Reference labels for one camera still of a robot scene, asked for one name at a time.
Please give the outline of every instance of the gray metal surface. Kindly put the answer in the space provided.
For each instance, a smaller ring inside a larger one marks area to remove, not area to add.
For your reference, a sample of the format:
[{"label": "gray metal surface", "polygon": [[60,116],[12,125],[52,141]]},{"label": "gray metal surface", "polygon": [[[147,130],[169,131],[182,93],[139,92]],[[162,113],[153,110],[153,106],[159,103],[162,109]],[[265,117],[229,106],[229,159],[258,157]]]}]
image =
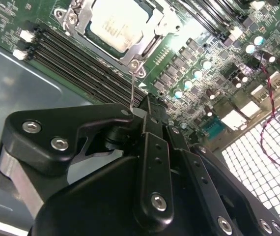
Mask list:
[{"label": "gray metal surface", "polygon": [[[12,112],[86,104],[79,95],[0,48],[0,136]],[[0,222],[29,230],[32,217],[22,202],[0,190]]]}]

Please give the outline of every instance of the red wire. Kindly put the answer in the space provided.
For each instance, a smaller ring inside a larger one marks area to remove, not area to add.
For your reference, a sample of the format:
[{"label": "red wire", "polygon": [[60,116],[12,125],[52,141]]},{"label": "red wire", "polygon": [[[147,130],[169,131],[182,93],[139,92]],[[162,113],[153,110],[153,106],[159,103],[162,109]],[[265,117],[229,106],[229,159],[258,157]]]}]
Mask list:
[{"label": "red wire", "polygon": [[264,74],[266,74],[267,76],[267,81],[268,81],[268,90],[269,90],[269,97],[270,97],[270,102],[271,102],[271,106],[272,106],[272,111],[271,111],[271,116],[264,122],[264,124],[262,125],[262,131],[260,133],[260,146],[261,146],[261,149],[263,151],[263,153],[269,158],[269,160],[273,163],[273,164],[276,164],[278,166],[280,166],[280,163],[277,162],[275,159],[273,159],[272,157],[270,157],[268,154],[267,154],[267,151],[266,149],[264,149],[263,147],[263,141],[264,141],[264,138],[263,138],[263,133],[265,131],[265,129],[267,128],[267,126],[270,124],[270,122],[276,117],[276,109],[275,109],[275,106],[274,106],[274,98],[273,98],[273,91],[272,91],[272,85],[271,85],[271,78],[269,76],[269,73],[268,71],[265,69],[265,67],[262,65],[261,66],[262,68],[262,72]]}]

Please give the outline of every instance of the screw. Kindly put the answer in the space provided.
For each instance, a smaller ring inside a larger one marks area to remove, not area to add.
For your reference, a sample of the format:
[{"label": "screw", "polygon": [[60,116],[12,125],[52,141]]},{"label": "screw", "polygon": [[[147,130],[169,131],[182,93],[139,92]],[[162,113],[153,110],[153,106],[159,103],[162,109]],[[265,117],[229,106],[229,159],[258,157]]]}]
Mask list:
[{"label": "screw", "polygon": [[172,119],[168,119],[168,124],[169,125],[174,125],[174,121]]},{"label": "screw", "polygon": [[121,110],[121,112],[122,112],[122,114],[124,114],[125,116],[128,116],[128,115],[129,115],[128,111]]},{"label": "screw", "polygon": [[151,203],[159,211],[165,211],[167,204],[165,199],[159,194],[153,194],[151,197]]},{"label": "screw", "polygon": [[69,20],[69,23],[70,23],[70,24],[74,25],[74,24],[77,23],[78,17],[77,17],[76,14],[70,13],[69,16],[68,16],[68,20]]},{"label": "screw", "polygon": [[139,63],[138,63],[138,61],[133,60],[133,61],[130,63],[130,65],[131,65],[132,68],[137,68],[138,65],[139,65]]},{"label": "screw", "polygon": [[139,76],[140,76],[140,77],[144,76],[144,72],[143,72],[142,70],[139,71]]},{"label": "screw", "polygon": [[207,153],[207,149],[205,149],[204,147],[199,147],[199,150],[201,151],[201,152],[203,152],[203,153]]},{"label": "screw", "polygon": [[233,230],[232,230],[232,227],[228,223],[227,220],[225,220],[223,217],[219,216],[218,217],[218,224],[219,224],[219,227],[223,230],[224,233],[226,233],[227,235],[232,235]]},{"label": "screw", "polygon": [[179,134],[179,130],[176,129],[175,127],[173,127],[172,130],[174,131],[175,134]]},{"label": "screw", "polygon": [[181,123],[180,127],[181,127],[182,129],[186,129],[186,128],[187,128],[187,123]]},{"label": "screw", "polygon": [[65,151],[69,148],[67,140],[58,137],[51,140],[51,146],[58,151]]},{"label": "screw", "polygon": [[35,121],[26,121],[22,124],[24,131],[30,134],[36,134],[41,131],[41,125]]},{"label": "screw", "polygon": [[62,17],[62,12],[61,11],[56,11],[56,16],[57,16],[57,18],[61,18]]},{"label": "screw", "polygon": [[280,226],[276,222],[274,222],[274,221],[272,221],[272,225],[280,233]]},{"label": "screw", "polygon": [[265,222],[264,220],[260,220],[260,225],[264,229],[265,232],[268,234],[272,234],[272,229],[271,227]]}]

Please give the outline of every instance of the motherboard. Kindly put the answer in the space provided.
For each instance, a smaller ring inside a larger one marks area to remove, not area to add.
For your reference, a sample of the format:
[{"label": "motherboard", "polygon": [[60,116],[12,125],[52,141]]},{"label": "motherboard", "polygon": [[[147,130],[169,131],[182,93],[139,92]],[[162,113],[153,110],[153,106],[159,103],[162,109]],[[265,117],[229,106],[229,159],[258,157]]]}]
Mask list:
[{"label": "motherboard", "polygon": [[0,46],[95,104],[129,106],[134,80],[134,106],[212,140],[280,88],[280,0],[0,0]]}]

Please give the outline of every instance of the cpu socket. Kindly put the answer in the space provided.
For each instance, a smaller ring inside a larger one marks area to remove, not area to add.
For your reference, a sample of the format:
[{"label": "cpu socket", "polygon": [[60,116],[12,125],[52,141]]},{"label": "cpu socket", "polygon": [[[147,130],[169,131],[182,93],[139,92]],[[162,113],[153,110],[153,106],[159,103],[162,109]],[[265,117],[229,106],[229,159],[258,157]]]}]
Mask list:
[{"label": "cpu socket", "polygon": [[165,36],[182,28],[165,0],[72,0],[54,16],[68,36],[139,78],[146,76],[143,64]]}]

